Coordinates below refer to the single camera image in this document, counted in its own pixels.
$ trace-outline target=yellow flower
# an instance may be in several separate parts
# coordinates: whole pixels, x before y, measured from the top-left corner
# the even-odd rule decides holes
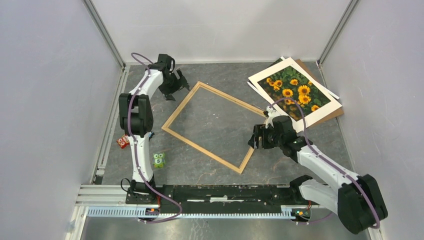
[[[308,95],[300,95],[299,102],[301,104],[308,104],[311,101],[311,98]]]
[[[293,91],[291,89],[284,89],[282,95],[286,98],[293,96]]]
[[[287,105],[290,105],[290,104],[294,104],[295,102],[290,100],[290,99],[285,99],[284,103],[287,104]]]
[[[313,105],[310,109],[312,110],[312,112],[315,112],[316,110],[318,110],[320,107],[317,105]]]
[[[299,95],[308,95],[311,89],[306,85],[302,85],[297,89],[297,91],[299,92]]]
[[[291,85],[298,85],[298,84],[299,84],[299,81],[298,81],[296,78],[294,78],[294,79],[292,79],[292,80],[290,81],[290,84],[291,84]]]
[[[283,81],[277,80],[277,81],[274,82],[274,85],[281,87],[283,85]]]
[[[298,118],[298,116],[296,116],[296,114],[294,112],[292,112],[292,111],[289,112],[288,115],[290,115],[290,117],[292,117],[294,119],[297,119]]]

